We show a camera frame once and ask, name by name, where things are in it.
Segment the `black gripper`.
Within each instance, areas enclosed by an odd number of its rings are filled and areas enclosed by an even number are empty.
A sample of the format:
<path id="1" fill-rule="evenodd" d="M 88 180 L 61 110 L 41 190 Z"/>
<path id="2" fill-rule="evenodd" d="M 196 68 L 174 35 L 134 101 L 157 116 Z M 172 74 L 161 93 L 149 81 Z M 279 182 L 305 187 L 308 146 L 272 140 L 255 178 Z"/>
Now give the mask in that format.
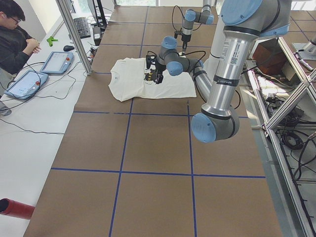
<path id="1" fill-rule="evenodd" d="M 157 72 L 157 78 L 156 78 L 156 84 L 160 84 L 163 81 L 163 68 L 156 68 Z"/>
<path id="2" fill-rule="evenodd" d="M 184 40 L 182 44 L 182 53 L 186 53 L 187 45 L 188 45 L 188 42 Z"/>

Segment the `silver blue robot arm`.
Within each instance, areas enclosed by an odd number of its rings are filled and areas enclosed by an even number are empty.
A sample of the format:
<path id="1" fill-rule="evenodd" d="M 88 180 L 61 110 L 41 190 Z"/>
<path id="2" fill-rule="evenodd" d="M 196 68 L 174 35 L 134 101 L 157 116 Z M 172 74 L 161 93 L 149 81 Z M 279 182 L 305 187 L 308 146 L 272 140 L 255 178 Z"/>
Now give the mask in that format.
<path id="1" fill-rule="evenodd" d="M 224 39 L 219 44 L 219 60 L 210 79 L 204 63 L 181 57 L 176 37 L 167 36 L 155 59 L 157 83 L 163 71 L 177 76 L 189 73 L 206 102 L 192 118 L 191 129 L 201 142 L 211 143 L 233 137 L 239 129 L 239 118 L 231 101 L 239 83 L 251 46 L 257 39 L 285 35 L 290 25 L 289 0 L 226 0 L 219 14 L 217 28 Z"/>
<path id="2" fill-rule="evenodd" d="M 191 41 L 191 36 L 194 31 L 194 24 L 200 23 L 205 25 L 211 25 L 214 20 L 214 15 L 211 12 L 211 0 L 204 0 L 201 12 L 194 11 L 192 9 L 186 10 L 183 17 L 183 24 L 180 30 L 174 31 L 174 37 L 181 36 L 182 44 L 182 55 L 186 53 L 188 42 Z"/>

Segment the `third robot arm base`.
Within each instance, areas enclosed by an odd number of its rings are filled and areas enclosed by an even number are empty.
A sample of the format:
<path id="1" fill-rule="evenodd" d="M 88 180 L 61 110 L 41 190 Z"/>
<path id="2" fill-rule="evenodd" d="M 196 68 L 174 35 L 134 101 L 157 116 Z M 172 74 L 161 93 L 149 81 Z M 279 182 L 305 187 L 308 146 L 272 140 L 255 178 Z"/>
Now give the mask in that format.
<path id="1" fill-rule="evenodd" d="M 292 43 L 292 45 L 295 48 L 295 54 L 299 59 L 316 59 L 316 36 L 313 36 L 308 43 Z"/>

